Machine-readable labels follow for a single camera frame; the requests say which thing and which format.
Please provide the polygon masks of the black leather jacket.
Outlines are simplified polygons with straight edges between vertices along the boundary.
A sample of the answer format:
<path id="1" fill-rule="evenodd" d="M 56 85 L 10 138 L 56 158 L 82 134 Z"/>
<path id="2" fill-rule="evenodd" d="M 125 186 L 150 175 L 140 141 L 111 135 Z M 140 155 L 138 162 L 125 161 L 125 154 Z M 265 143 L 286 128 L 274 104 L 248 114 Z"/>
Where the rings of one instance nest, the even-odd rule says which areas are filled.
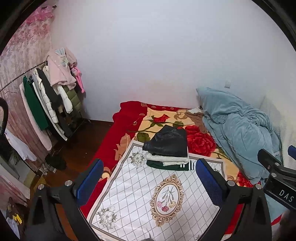
<path id="1" fill-rule="evenodd" d="M 187 133 L 183 128 L 165 125 L 150 141 L 144 142 L 144 151 L 171 157 L 187 157 Z"/>

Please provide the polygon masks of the metal clothes rack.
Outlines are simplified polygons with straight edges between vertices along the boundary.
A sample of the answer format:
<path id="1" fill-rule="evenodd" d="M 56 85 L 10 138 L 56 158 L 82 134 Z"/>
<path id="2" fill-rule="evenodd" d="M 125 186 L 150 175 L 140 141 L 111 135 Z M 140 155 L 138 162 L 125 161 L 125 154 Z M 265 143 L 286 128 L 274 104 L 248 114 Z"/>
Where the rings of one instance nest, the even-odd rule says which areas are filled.
<path id="1" fill-rule="evenodd" d="M 45 63 L 47 63 L 47 61 L 44 61 L 44 62 L 42 62 L 42 63 L 40 63 L 40 64 L 38 64 L 38 65 L 36 65 L 36 66 L 33 66 L 32 68 L 30 68 L 30 69 L 28 69 L 28 70 L 26 70 L 25 72 L 23 72 L 22 74 L 20 74 L 19 76 L 17 76 L 16 78 L 14 78 L 14 79 L 12 79 L 9 83 L 7 83 L 6 85 L 4 85 L 2 88 L 1 88 L 1 91 L 3 91 L 6 87 L 8 87 L 10 84 L 12 84 L 14 81 L 16 81 L 16 80 L 18 80 L 20 77 L 23 77 L 23 76 L 25 76 L 27 73 L 29 73 L 31 70 L 34 70 L 34 69 L 36 69 L 37 67 L 39 67 L 39 66 L 42 66 L 42 65 L 44 65 Z M 74 135 L 74 133 L 75 132 L 77 132 L 77 130 L 79 129 L 79 127 L 81 127 L 84 123 L 87 123 L 88 122 L 88 120 L 87 119 L 84 119 L 84 118 L 78 118 L 77 119 L 77 126 L 76 126 L 76 128 L 74 129 L 74 131 L 72 132 L 72 134 L 69 136 L 69 137 L 66 137 L 64 134 L 62 134 L 60 131 L 59 131 L 59 129 L 57 128 L 57 126 L 54 124 L 54 128 L 56 129 L 56 131 L 58 132 L 58 133 L 60 133 L 60 136 L 61 136 L 61 138 L 64 140 L 64 141 L 67 141 L 72 135 Z"/>

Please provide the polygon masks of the white patterned mat cloth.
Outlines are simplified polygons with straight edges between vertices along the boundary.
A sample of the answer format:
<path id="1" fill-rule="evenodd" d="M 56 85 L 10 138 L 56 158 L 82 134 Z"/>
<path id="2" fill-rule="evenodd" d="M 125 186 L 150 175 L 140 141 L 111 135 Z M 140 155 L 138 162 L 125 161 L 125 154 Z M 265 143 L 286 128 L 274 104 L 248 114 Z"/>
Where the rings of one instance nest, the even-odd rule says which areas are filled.
<path id="1" fill-rule="evenodd" d="M 194 169 L 155 169 L 146 156 L 141 142 L 129 144 L 88 223 L 101 240 L 198 240 L 219 206 Z"/>

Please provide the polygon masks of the light blue quilt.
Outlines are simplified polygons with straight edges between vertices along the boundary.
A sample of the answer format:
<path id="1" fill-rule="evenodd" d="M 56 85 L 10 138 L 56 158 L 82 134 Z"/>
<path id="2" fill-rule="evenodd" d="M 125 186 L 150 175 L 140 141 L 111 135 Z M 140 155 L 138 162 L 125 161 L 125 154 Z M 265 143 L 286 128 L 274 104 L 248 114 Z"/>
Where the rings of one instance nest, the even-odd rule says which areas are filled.
<path id="1" fill-rule="evenodd" d="M 252 185 L 265 184 L 269 172 L 258 161 L 259 150 L 282 161 L 280 138 L 268 115 L 232 93 L 208 87 L 196 91 L 203 124 L 216 144 Z"/>

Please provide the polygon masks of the white puffer jacket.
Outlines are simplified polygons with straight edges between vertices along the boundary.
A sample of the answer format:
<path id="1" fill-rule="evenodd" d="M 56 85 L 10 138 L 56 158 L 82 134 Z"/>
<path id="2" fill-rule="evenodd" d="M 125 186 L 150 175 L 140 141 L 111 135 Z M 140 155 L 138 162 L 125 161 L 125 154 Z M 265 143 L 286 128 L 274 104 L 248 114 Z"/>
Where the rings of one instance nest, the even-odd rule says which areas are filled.
<path id="1" fill-rule="evenodd" d="M 73 111 L 73 105 L 67 96 L 66 91 L 60 84 L 50 85 L 49 68 L 47 65 L 41 70 L 40 68 L 34 69 L 34 83 L 38 95 L 41 98 L 41 102 L 46 107 L 49 113 L 50 120 L 53 123 L 58 123 L 61 118 L 61 113 L 71 113 Z"/>

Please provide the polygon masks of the green striped sweater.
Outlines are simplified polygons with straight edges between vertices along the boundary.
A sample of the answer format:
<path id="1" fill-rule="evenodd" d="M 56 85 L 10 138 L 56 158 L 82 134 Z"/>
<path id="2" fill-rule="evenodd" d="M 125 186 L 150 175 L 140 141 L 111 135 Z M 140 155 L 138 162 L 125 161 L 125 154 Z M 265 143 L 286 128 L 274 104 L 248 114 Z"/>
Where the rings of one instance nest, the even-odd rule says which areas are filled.
<path id="1" fill-rule="evenodd" d="M 165 166 L 162 162 L 147 160 L 146 164 L 155 169 L 169 170 L 169 171 L 192 171 L 194 170 L 194 163 L 189 161 L 187 164 L 177 164 Z"/>

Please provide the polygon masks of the red floral blanket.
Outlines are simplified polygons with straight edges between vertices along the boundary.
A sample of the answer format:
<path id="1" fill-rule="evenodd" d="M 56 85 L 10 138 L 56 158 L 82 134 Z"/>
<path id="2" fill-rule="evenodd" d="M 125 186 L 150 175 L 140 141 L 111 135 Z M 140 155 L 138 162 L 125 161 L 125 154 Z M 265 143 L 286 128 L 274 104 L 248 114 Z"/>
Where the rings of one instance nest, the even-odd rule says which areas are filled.
<path id="1" fill-rule="evenodd" d="M 194 163 L 204 158 L 213 170 L 238 186 L 251 188 L 254 185 L 227 157 L 209 134 L 203 134 L 193 121 L 186 116 L 185 109 L 155 106 L 138 101 L 123 102 L 120 111 L 113 115 L 113 125 L 103 139 L 95 157 L 104 163 L 102 177 L 97 182 L 88 202 L 81 207 L 86 219 L 111 177 L 117 164 L 132 141 L 150 140 L 163 126 L 185 129 L 189 135 L 189 159 Z"/>

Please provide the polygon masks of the black hanging coat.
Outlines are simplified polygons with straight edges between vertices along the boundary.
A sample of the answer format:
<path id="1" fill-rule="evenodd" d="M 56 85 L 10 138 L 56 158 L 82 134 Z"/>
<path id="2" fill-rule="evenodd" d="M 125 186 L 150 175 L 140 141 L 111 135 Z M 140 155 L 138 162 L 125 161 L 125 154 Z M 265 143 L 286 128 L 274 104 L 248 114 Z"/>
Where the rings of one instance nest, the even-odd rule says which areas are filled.
<path id="1" fill-rule="evenodd" d="M 66 137 L 72 134 L 71 129 L 67 125 L 62 114 L 63 112 L 63 100 L 60 94 L 51 87 L 46 74 L 40 68 L 35 70 L 35 75 L 38 81 L 39 89 L 50 116 L 50 120 L 57 126 L 59 131 Z"/>

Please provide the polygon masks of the cream white knit garment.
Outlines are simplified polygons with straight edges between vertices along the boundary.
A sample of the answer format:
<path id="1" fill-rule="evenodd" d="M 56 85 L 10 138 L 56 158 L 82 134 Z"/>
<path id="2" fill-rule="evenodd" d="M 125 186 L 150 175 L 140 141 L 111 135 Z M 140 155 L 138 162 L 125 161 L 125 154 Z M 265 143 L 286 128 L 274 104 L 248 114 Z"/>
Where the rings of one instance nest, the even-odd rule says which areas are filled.
<path id="1" fill-rule="evenodd" d="M 160 156 L 152 155 L 151 153 L 147 153 L 146 158 L 147 160 L 162 162 L 165 166 L 187 164 L 190 161 L 189 157 Z"/>

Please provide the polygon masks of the green hanging garment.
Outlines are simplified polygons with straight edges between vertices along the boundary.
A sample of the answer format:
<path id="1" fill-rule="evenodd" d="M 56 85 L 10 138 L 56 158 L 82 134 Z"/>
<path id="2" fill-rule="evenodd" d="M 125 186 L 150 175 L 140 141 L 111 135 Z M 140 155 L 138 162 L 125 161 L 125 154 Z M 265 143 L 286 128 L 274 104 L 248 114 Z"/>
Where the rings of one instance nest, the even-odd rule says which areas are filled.
<path id="1" fill-rule="evenodd" d="M 30 85 L 30 82 L 26 76 L 23 77 L 23 86 L 24 86 L 24 93 L 32 112 L 32 115 L 39 126 L 39 128 L 43 131 L 48 128 L 48 122 L 46 119 L 46 115 L 44 110 L 35 94 L 35 91 Z"/>

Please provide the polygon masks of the brown garment on bed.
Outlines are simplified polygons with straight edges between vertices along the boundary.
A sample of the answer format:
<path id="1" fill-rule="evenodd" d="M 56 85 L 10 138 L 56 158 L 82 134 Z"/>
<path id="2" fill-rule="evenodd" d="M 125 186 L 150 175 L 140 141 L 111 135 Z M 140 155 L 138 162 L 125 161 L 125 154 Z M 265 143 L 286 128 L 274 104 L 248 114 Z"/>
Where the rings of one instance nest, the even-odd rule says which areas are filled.
<path id="1" fill-rule="evenodd" d="M 202 121 L 203 116 L 204 116 L 203 113 L 201 113 L 201 112 L 191 113 L 189 111 L 186 111 L 185 114 L 187 117 L 189 117 L 194 122 L 194 124 L 199 128 L 201 133 L 208 133 L 208 131 Z"/>

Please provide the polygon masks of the pink fluffy coat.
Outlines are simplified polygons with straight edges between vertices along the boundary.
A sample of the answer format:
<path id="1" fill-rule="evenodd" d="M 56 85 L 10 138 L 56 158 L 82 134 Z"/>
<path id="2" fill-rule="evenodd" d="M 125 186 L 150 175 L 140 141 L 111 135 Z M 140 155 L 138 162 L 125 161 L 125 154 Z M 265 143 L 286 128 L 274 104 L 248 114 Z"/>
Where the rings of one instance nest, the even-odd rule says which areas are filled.
<path id="1" fill-rule="evenodd" d="M 51 49 L 46 56 L 49 68 L 49 83 L 66 85 L 70 90 L 76 86 L 76 78 L 71 74 L 71 68 L 77 64 L 74 54 L 67 48 Z"/>

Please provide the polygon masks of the pink floral curtain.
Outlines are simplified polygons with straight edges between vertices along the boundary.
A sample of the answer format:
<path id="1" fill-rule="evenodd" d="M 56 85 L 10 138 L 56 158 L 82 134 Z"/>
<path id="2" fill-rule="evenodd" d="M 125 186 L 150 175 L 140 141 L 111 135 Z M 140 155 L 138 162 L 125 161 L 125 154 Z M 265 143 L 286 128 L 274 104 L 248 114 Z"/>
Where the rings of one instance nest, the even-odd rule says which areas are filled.
<path id="1" fill-rule="evenodd" d="M 16 30 L 1 54 L 1 88 L 26 70 L 42 63 L 51 49 L 50 25 L 53 20 L 53 7 L 38 7 Z M 23 77 L 14 81 L 3 91 L 1 97 L 9 108 L 8 130 L 37 157 L 36 161 L 27 160 L 34 171 L 38 171 L 48 153 L 38 138 L 28 118 L 20 93 Z"/>

